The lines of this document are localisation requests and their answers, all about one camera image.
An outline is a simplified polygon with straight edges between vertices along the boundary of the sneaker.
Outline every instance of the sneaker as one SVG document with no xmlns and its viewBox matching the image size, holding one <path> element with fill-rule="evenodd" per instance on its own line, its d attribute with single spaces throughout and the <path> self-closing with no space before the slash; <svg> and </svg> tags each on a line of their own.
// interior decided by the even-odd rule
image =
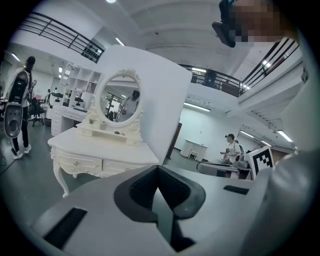
<svg viewBox="0 0 320 256">
<path fill-rule="evenodd" d="M 28 154 L 31 150 L 31 145 L 29 144 L 27 147 L 24 148 L 24 153 Z"/>
<path fill-rule="evenodd" d="M 20 159 L 22 158 L 23 154 L 19 151 L 16 152 L 16 155 L 13 156 L 13 159 Z"/>
</svg>

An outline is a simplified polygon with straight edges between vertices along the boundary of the black railing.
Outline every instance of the black railing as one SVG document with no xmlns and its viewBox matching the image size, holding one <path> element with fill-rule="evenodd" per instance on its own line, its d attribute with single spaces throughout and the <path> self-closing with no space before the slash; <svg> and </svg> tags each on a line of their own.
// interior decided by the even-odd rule
<svg viewBox="0 0 320 256">
<path fill-rule="evenodd" d="M 276 42 L 260 63 L 241 82 L 244 93 L 261 82 L 266 76 L 283 63 L 299 45 L 292 39 L 283 39 Z"/>
<path fill-rule="evenodd" d="M 38 12 L 31 12 L 21 24 L 19 30 L 28 31 L 53 40 L 95 63 L 98 62 L 104 52 L 104 49 L 82 34 Z"/>
<path fill-rule="evenodd" d="M 239 97 L 244 92 L 244 89 L 241 86 L 242 81 L 230 75 L 212 69 L 190 65 L 180 64 L 180 66 L 192 72 L 191 83 L 211 87 L 235 97 Z"/>
</svg>

